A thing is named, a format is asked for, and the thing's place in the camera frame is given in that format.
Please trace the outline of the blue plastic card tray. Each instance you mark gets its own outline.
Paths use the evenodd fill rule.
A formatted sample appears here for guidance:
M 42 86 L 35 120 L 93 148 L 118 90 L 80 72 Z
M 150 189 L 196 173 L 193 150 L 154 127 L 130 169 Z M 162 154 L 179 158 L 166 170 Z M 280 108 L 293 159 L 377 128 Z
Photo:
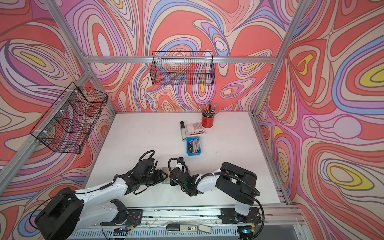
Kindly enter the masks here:
M 199 137 L 187 137 L 186 152 L 188 156 L 198 156 L 201 154 L 202 149 Z

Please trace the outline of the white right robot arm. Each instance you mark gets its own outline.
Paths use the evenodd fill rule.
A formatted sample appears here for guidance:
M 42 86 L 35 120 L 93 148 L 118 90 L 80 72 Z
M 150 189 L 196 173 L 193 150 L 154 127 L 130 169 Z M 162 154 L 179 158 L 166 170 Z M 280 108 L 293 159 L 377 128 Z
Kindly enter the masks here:
M 202 195 L 215 189 L 222 191 L 235 200 L 234 209 L 221 209 L 218 218 L 223 224 L 250 223 L 245 229 L 248 233 L 265 224 L 264 209 L 256 199 L 260 191 L 256 189 L 257 175 L 239 166 L 225 162 L 213 173 L 190 175 L 189 169 L 182 159 L 171 158 L 168 162 L 172 186 L 179 186 L 189 197 Z

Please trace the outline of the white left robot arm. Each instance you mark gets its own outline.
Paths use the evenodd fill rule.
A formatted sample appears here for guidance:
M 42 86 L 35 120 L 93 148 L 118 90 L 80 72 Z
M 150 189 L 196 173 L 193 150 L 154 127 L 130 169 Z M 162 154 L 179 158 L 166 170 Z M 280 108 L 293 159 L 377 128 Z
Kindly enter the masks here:
M 41 211 L 32 213 L 29 223 L 40 231 L 45 240 L 65 240 L 72 233 L 100 223 L 123 225 L 129 217 L 127 207 L 119 197 L 139 195 L 139 188 L 150 188 L 168 178 L 157 168 L 154 150 L 141 155 L 133 169 L 115 175 L 104 184 L 73 191 L 60 190 L 54 197 L 39 205 Z

